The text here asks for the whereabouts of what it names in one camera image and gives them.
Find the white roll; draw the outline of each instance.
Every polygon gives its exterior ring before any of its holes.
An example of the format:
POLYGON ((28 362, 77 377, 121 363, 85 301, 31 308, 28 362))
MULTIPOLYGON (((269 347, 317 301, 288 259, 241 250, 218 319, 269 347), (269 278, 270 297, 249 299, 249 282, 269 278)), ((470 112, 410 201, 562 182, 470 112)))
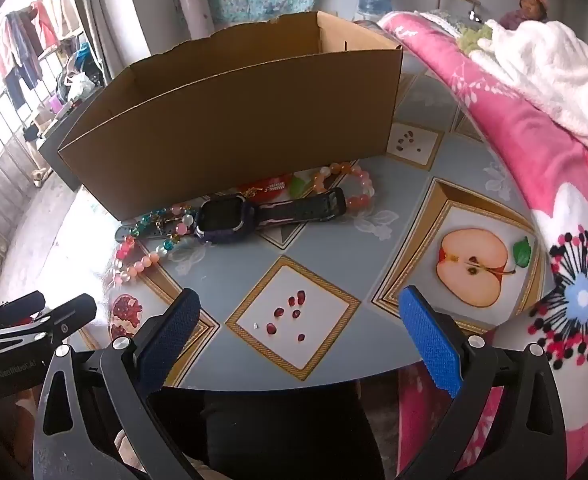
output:
POLYGON ((207 38, 211 36, 214 29, 214 22, 209 11, 207 0, 180 0, 181 8, 189 28, 189 35, 192 40, 207 38))

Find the white plastic bag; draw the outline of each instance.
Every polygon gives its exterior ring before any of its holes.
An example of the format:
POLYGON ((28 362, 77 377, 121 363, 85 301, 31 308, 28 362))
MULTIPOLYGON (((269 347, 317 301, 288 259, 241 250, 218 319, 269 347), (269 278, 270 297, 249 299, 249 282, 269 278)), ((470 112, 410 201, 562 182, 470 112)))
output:
POLYGON ((96 87, 85 72, 74 74, 71 77, 67 76, 64 83, 70 87, 67 100, 71 102, 77 101, 78 99, 87 99, 96 87))

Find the beaded bracelet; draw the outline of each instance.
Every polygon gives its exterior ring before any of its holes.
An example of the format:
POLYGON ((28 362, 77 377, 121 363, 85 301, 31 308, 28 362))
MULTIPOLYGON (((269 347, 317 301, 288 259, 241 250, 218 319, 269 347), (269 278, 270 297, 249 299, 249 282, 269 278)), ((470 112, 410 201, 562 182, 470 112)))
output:
POLYGON ((122 285, 130 279, 135 278, 138 274, 143 272, 152 264, 158 263, 160 259, 173 250, 175 245, 181 241, 184 236, 193 234, 194 230, 194 216, 196 210, 190 207, 181 205, 173 205, 168 209, 158 209, 151 211, 136 222, 136 225, 131 228, 129 234, 125 237, 125 241, 118 246, 116 250, 116 257, 114 260, 114 284, 122 285), (179 220, 174 228, 174 232, 169 235, 167 240, 161 243, 154 251, 147 256, 143 256, 141 260, 123 269, 123 260, 127 257, 129 252, 136 244, 136 238, 141 237, 144 232, 154 225, 162 232, 167 222, 179 220))
POLYGON ((342 164, 333 163, 329 167, 322 167, 318 173, 314 175, 314 190, 317 193, 323 193, 325 189, 325 178, 331 174, 343 173, 346 175, 352 174, 360 180, 363 193, 356 196, 350 196, 347 199, 347 209, 351 212, 357 212, 361 209, 367 209, 371 203, 371 199, 374 196, 374 187, 372 181, 369 178, 369 173, 360 169, 358 164, 351 166, 349 162, 343 162, 342 164))

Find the brown cardboard box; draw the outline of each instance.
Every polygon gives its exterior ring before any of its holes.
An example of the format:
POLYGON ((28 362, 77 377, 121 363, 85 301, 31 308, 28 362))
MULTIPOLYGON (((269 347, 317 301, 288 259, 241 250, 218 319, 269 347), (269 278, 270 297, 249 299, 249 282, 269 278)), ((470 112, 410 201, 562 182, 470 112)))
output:
POLYGON ((385 152, 393 41, 323 12, 235 25, 121 72, 59 153, 116 218, 385 152))

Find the white fleece blanket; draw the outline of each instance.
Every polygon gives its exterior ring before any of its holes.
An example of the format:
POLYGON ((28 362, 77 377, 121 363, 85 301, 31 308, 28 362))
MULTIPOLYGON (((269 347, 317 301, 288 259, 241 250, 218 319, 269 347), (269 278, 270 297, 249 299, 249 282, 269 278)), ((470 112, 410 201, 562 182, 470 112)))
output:
POLYGON ((469 57, 588 147, 588 46, 561 22, 487 25, 492 40, 469 57))

